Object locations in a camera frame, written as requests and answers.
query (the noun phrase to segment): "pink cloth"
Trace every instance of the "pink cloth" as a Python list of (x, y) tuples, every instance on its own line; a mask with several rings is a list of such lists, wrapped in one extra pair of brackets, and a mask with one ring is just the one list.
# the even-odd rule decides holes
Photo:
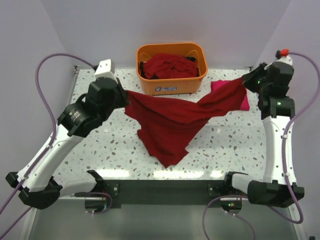
[[(231, 82), (231, 80), (218, 80), (218, 81), (212, 81), (211, 82), (211, 92), (213, 93), (216, 91), (218, 88), (221, 86), (225, 85), (226, 83)], [(240, 107), (241, 111), (249, 111), (250, 110), (250, 105), (248, 101), (248, 95), (245, 94), (243, 102)]]

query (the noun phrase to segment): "white panel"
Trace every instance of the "white panel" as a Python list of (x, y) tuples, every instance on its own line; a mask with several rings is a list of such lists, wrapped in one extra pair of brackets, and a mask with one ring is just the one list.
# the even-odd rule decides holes
[(253, 66), (290, 0), (41, 0), (65, 49), (134, 67), (149, 43), (197, 42), (210, 67)]
[[(257, 63), (270, 62), (276, 50), (289, 48), (312, 57), (320, 64), (320, 1), (292, 0)], [(292, 56), (294, 76), (288, 95), (300, 110), (316, 91), (317, 75), (306, 60)], [(301, 205), (309, 236), (320, 238), (320, 98), (295, 121), (292, 135), (292, 161), (299, 186), (305, 187)]]
[[(298, 240), (293, 225), (267, 207), (242, 204), (239, 214), (253, 225), (258, 240)], [(84, 200), (61, 199), (37, 211), (30, 238), (21, 240), (205, 240), (204, 209), (203, 205), (122, 205), (92, 215), (85, 212)], [(280, 211), (289, 214), (287, 209)], [(205, 225), (211, 240), (253, 239), (245, 222), (221, 208), (208, 209)]]
[[(49, 115), (35, 86), (38, 62), (64, 48), (39, 0), (0, 1), (0, 205), (12, 192), (5, 180), (37, 153), (51, 133)], [(43, 65), (40, 85), (55, 116), (67, 102), (73, 80), (69, 59)], [(0, 216), (0, 234), (26, 209), (16, 196)], [(23, 222), (4, 239), (19, 238)]]

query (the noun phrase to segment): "label on basket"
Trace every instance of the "label on basket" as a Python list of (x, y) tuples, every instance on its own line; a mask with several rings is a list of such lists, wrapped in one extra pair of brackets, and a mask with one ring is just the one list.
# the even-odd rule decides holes
[(176, 91), (178, 88), (176, 86), (171, 86), (171, 87), (161, 87), (161, 86), (157, 86), (155, 88), (156, 92), (159, 91)]

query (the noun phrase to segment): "speckled white table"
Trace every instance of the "speckled white table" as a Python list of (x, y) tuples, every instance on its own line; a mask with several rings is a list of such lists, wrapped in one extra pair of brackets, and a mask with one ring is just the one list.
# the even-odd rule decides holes
[[(196, 102), (210, 92), (211, 81), (233, 80), (247, 72), (210, 69), (198, 92), (169, 97)], [(116, 76), (124, 89), (142, 93), (135, 69), (116, 70)], [(94, 80), (93, 70), (81, 70), (72, 102), (86, 93)], [(101, 127), (74, 148), (57, 168), (54, 177), (64, 182), (79, 178), (87, 170), (96, 170), (106, 179), (216, 180), (223, 179), (228, 171), (239, 171), (260, 179), (265, 170), (265, 131), (256, 95), (248, 92), (248, 99), (250, 111), (233, 111), (212, 118), (189, 143), (186, 148), (189, 154), (167, 169), (155, 157), (149, 156), (137, 136), (138, 122), (126, 116), (124, 109), (117, 109)]]

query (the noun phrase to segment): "red cloth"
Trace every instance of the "red cloth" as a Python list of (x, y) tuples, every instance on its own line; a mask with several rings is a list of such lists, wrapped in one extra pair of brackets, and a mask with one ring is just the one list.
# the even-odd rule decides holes
[(125, 114), (140, 123), (139, 138), (149, 154), (166, 168), (188, 154), (186, 146), (210, 118), (239, 110), (247, 93), (241, 78), (228, 82), (197, 103), (127, 92), (130, 105), (125, 107)]
[[(221, 86), (225, 85), (226, 83), (230, 82), (230, 80), (218, 80), (218, 81), (212, 81), (211, 82), (211, 92), (216, 91), (218, 88)], [(250, 110), (250, 105), (248, 101), (248, 95), (246, 94), (244, 96), (243, 102), (240, 107), (241, 111), (249, 111)]]
[(158, 53), (143, 64), (144, 75), (151, 79), (156, 75), (159, 79), (195, 78), (198, 75), (195, 62), (184, 56)]

